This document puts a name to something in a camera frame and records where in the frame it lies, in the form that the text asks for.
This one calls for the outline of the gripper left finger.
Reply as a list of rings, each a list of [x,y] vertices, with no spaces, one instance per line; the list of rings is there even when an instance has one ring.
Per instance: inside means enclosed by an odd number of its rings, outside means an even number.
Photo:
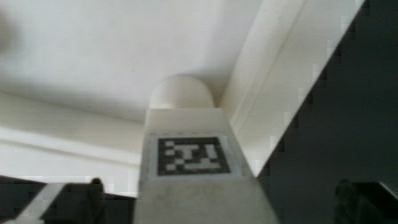
[[[43,212],[27,208],[47,183],[0,175],[0,224],[134,224],[136,198],[109,194],[100,178],[68,183]]]

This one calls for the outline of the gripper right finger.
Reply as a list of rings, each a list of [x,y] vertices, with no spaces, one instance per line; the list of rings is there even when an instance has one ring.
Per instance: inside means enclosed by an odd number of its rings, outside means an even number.
[[[398,195],[383,182],[340,181],[335,224],[398,224]]]

